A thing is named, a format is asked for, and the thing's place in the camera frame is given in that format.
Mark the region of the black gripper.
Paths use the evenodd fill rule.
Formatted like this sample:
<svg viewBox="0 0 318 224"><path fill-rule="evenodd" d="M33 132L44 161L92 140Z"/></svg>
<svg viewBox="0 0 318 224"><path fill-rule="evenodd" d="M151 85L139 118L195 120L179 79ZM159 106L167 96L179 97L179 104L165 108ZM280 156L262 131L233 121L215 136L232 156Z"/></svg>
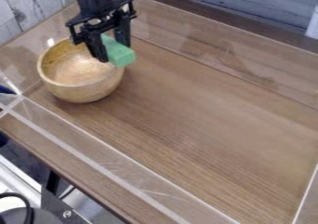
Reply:
<svg viewBox="0 0 318 224"><path fill-rule="evenodd" d="M85 42L92 57L100 62L108 61L100 33L113 30L116 42L131 46L131 20L136 18L132 1L77 0L79 14L65 22L73 44Z"/></svg>

